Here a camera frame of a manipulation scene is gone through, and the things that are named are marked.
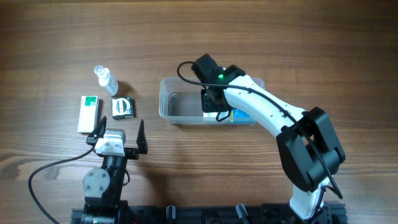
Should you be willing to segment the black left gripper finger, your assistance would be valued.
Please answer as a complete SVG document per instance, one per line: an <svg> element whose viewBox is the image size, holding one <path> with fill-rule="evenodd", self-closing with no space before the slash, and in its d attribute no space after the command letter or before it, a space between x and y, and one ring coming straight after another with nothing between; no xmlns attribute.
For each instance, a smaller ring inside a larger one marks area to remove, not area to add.
<svg viewBox="0 0 398 224"><path fill-rule="evenodd" d="M142 119L139 125L139 130L136 139L137 150L139 154L147 154L148 153L148 145L144 130L144 120Z"/></svg>
<svg viewBox="0 0 398 224"><path fill-rule="evenodd" d="M89 134L90 138L102 138L106 131L107 117L103 116L95 129Z"/></svg>

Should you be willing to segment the white plaster box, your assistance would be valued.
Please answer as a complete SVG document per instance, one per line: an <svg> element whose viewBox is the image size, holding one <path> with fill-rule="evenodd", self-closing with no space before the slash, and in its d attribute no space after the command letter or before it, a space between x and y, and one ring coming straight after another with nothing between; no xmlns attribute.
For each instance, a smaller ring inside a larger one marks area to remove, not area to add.
<svg viewBox="0 0 398 224"><path fill-rule="evenodd" d="M203 117L204 118L215 118L215 117L217 117L217 112L212 112L212 113L204 113L203 114Z"/></svg>

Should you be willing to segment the blue lozenge box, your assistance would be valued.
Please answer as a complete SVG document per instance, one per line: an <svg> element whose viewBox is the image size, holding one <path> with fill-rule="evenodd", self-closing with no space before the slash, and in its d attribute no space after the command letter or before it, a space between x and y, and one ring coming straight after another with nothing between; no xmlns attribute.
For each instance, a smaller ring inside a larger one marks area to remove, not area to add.
<svg viewBox="0 0 398 224"><path fill-rule="evenodd" d="M254 120L244 111L237 108L232 108L229 115L229 122L237 124L251 124L254 122Z"/></svg>

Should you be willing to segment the green balm box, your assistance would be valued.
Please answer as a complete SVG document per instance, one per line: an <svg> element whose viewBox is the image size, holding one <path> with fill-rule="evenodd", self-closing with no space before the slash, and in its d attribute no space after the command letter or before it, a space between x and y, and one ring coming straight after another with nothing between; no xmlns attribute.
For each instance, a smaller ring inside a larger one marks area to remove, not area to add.
<svg viewBox="0 0 398 224"><path fill-rule="evenodd" d="M133 118L134 117L134 103L130 96L112 98L111 112L115 120Z"/></svg>

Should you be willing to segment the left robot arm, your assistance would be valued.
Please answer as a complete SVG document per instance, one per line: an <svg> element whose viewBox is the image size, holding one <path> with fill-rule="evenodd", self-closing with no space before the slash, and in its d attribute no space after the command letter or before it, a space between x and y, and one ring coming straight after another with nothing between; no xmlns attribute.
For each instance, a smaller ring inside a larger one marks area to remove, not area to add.
<svg viewBox="0 0 398 224"><path fill-rule="evenodd" d="M125 131L107 128L106 122L103 117L86 139L93 151L103 158L103 163L84 176L85 206L81 217L75 219L83 224L137 223L128 202L121 200L121 193L126 185L124 177L129 176L127 162L148 153L144 122L139 125L136 147L126 147Z"/></svg>

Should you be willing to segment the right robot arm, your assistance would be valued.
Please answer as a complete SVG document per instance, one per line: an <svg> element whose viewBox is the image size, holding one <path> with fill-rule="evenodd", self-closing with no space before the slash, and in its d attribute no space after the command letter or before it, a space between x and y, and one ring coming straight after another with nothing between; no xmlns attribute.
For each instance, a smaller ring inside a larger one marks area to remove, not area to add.
<svg viewBox="0 0 398 224"><path fill-rule="evenodd" d="M329 116L319 107L307 111L292 106L265 89L235 65L192 65L205 112L244 111L276 139L282 168L293 183L285 209L272 205L265 216L280 222L331 223L327 190L342 193L333 176L346 155Z"/></svg>

